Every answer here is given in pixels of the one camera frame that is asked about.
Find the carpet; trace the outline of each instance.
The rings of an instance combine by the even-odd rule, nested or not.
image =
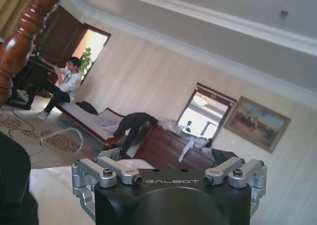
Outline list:
[[[30,155],[32,169],[70,166],[75,160],[92,159],[102,150],[103,145],[85,132],[58,110],[52,111],[47,120],[37,118],[41,110],[29,111],[4,106],[0,109],[0,131],[12,137]],[[44,151],[40,150],[40,139],[55,131],[73,127],[80,130],[84,137],[82,149],[79,136],[72,131],[64,132],[44,141]]]

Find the wooden door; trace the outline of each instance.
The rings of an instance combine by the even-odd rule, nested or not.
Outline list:
[[[36,49],[42,48],[42,56],[58,67],[65,67],[84,37],[87,27],[59,6],[46,21],[46,29],[35,39]]]

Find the white ceiling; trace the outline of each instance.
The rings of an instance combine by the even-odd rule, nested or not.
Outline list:
[[[254,22],[317,38],[316,0],[181,0]],[[287,10],[286,20],[279,17]]]
[[[84,0],[93,8],[317,92],[317,57],[139,0]],[[311,0],[183,0],[317,37]],[[279,11],[288,10],[282,22]]]

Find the framed painting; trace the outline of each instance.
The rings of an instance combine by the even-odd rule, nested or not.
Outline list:
[[[241,97],[225,128],[272,152],[291,120]]]

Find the green plant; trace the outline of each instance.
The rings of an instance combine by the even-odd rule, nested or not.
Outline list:
[[[84,50],[84,53],[82,54],[80,60],[81,60],[81,66],[80,66],[80,72],[83,74],[83,75],[86,75],[87,72],[88,72],[88,69],[90,68],[91,66],[91,48],[86,48]]]

